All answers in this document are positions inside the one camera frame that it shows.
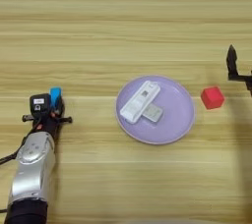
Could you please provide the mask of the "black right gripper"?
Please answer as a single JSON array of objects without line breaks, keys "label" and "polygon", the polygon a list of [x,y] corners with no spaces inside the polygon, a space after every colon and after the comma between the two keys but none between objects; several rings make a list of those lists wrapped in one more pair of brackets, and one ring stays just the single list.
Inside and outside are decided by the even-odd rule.
[{"label": "black right gripper", "polygon": [[237,55],[234,47],[232,45],[229,46],[226,56],[226,65],[228,69],[228,79],[230,81],[235,82],[244,82],[246,84],[247,89],[250,91],[252,95],[252,76],[242,76],[237,75],[237,67],[236,67]]}]

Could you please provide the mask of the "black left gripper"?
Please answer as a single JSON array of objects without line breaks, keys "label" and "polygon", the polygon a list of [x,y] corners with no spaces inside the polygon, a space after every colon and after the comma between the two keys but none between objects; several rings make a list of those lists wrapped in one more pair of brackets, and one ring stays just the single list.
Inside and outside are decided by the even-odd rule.
[{"label": "black left gripper", "polygon": [[31,113],[22,117],[23,122],[32,121],[31,132],[47,132],[57,140],[63,124],[72,123],[71,117],[64,116],[65,105],[62,96],[58,105],[36,104],[31,107]]}]

